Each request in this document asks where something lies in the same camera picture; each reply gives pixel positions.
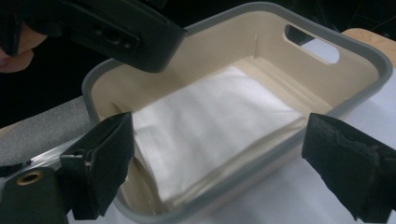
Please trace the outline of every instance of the folded white towel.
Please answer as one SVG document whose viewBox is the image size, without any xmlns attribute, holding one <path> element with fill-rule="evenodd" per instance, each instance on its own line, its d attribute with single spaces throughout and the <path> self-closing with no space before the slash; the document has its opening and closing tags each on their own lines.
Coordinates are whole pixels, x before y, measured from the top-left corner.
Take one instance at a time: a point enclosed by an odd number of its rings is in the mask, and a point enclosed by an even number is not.
<svg viewBox="0 0 396 224">
<path fill-rule="evenodd" d="M 183 203 L 219 182 L 228 161 L 239 168 L 244 150 L 293 124 L 273 147 L 303 126 L 302 115 L 236 67 L 199 80 L 134 113 L 135 141 L 163 202 Z M 243 162 L 235 158 L 243 155 Z"/>
</svg>

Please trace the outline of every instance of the black mechanical part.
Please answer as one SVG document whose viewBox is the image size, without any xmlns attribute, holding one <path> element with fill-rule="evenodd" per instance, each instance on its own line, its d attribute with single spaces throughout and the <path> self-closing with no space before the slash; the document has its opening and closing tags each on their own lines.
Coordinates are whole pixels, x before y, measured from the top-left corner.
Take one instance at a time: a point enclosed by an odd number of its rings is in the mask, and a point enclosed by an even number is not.
<svg viewBox="0 0 396 224">
<path fill-rule="evenodd" d="M 311 114 L 303 158 L 355 219 L 385 223 L 396 209 L 396 151 L 373 137 Z"/>
<path fill-rule="evenodd" d="M 134 155 L 131 113 L 99 123 L 61 155 L 62 180 L 77 220 L 103 216 L 117 194 Z"/>
<path fill-rule="evenodd" d="M 154 1 L 161 6 L 165 1 Z M 147 72 L 161 72 L 186 31 L 137 0 L 0 1 L 0 46 L 18 54 L 21 24 L 71 40 Z"/>
<path fill-rule="evenodd" d="M 52 169 L 39 167 L 15 175 L 3 188 L 0 223 L 66 224 L 61 198 Z"/>
</svg>

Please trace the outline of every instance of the beige storage bin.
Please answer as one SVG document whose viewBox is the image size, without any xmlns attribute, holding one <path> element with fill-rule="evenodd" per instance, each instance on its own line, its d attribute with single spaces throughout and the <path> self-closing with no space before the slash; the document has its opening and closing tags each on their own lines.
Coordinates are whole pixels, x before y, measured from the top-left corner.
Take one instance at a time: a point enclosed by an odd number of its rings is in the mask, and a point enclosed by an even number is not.
<svg viewBox="0 0 396 224">
<path fill-rule="evenodd" d="M 295 44 L 287 37 L 289 29 L 298 29 L 331 45 L 338 51 L 338 61 L 326 62 Z M 388 59 L 379 51 L 273 4 L 237 7 L 187 30 L 189 36 L 160 74 L 145 73 L 114 60 L 93 69 L 83 84 L 92 121 L 138 111 L 231 65 L 259 81 L 306 119 L 311 112 L 340 117 L 378 91 L 391 72 Z M 239 184 L 246 185 L 249 179 L 262 177 L 297 155 L 303 136 L 304 127 L 203 195 L 170 210 L 160 203 L 153 180 L 143 166 L 133 161 L 116 206 L 139 222 L 182 220 L 214 205 Z"/>
</svg>

